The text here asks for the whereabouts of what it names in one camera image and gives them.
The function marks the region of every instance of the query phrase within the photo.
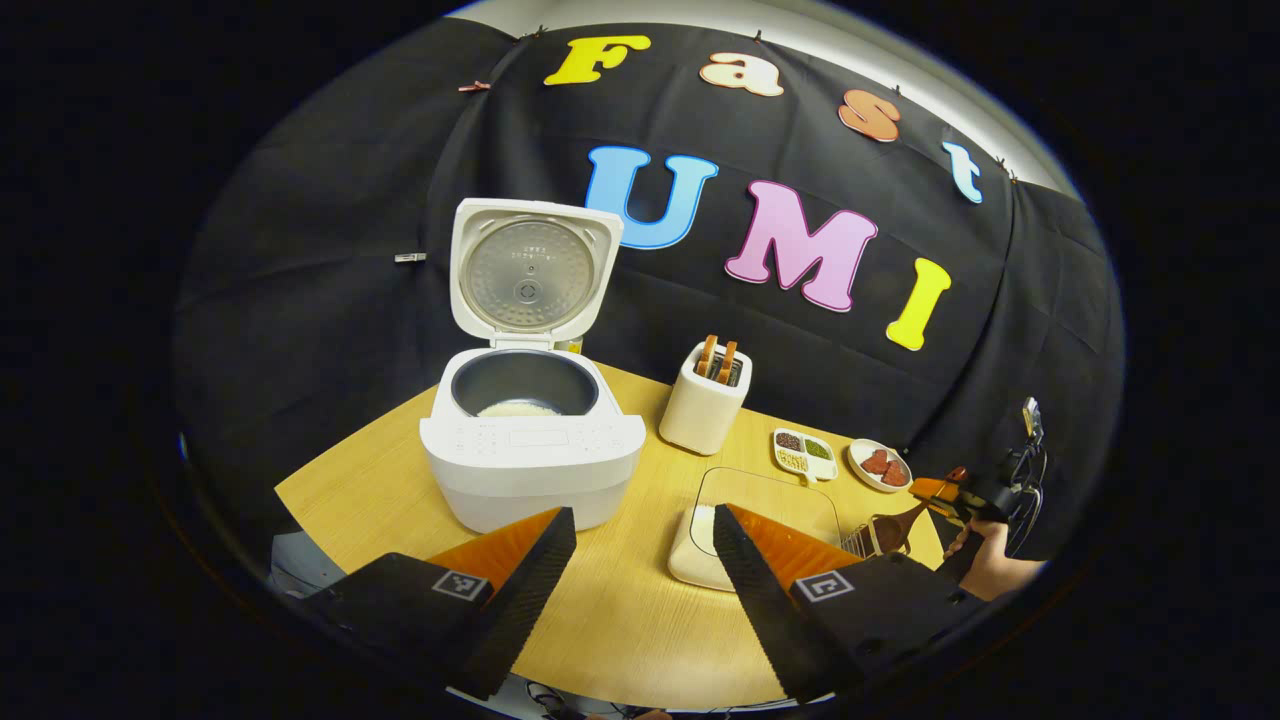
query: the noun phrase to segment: spice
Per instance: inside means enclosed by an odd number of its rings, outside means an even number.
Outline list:
[[[831,454],[827,452],[827,448],[809,438],[805,438],[804,448],[809,451],[809,455],[822,457],[823,460],[831,460]]]
[[[809,461],[804,459],[803,455],[796,455],[794,452],[787,452],[785,450],[778,451],[778,462],[782,462],[787,468],[797,473],[804,473],[809,470]]]
[[[800,450],[800,438],[797,438],[796,436],[791,436],[787,433],[778,433],[777,441],[778,445],[786,447],[787,450]]]

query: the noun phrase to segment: pink letter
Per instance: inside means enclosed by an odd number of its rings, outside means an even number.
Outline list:
[[[809,234],[796,191],[768,181],[755,181],[746,190],[755,196],[755,215],[746,231],[742,251],[724,263],[724,272],[749,283],[763,283],[769,279],[764,256],[773,247],[778,286],[791,290],[817,263],[822,263],[818,274],[804,283],[800,293],[814,305],[847,313],[854,306],[849,295],[854,274],[867,242],[876,237],[876,223],[858,213],[841,210],[818,232]]]

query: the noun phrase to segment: table surface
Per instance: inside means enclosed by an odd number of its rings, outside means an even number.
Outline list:
[[[774,464],[771,433],[826,439],[840,477],[812,488],[850,532],[872,514],[918,500],[863,484],[850,438],[741,410],[721,452],[699,456],[657,433],[671,386],[596,364],[622,411],[644,418],[648,439],[617,514],[577,534],[577,550],[512,671],[570,693],[644,707],[708,708],[785,697],[737,596],[678,582],[667,570],[680,516],[703,475],[732,468],[799,484]],[[387,552],[430,557],[476,537],[452,515],[419,439],[433,387],[339,442],[275,491],[302,529],[346,573]],[[942,546],[928,518],[910,533],[911,557],[936,569]]]

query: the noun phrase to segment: hand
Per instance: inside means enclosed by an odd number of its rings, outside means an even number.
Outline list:
[[[955,542],[942,555],[946,560],[969,539],[970,529],[983,537],[982,547],[973,559],[973,566],[960,580],[960,588],[986,601],[996,600],[1006,592],[1019,589],[1039,573],[1043,562],[1005,557],[1009,543],[1009,525],[984,520],[969,520]]]
[[[591,714],[586,716],[586,720],[604,720],[604,717]],[[671,720],[671,715],[667,715],[660,710],[650,710],[649,712],[637,716],[635,720]]]

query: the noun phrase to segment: white wall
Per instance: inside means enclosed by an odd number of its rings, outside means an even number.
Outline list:
[[[813,0],[481,0],[451,13],[508,35],[617,23],[657,22],[722,29],[822,58],[884,86],[901,86],[919,102],[973,138],[1019,179],[1079,197],[1053,154],[982,88],[913,47],[840,8]]]

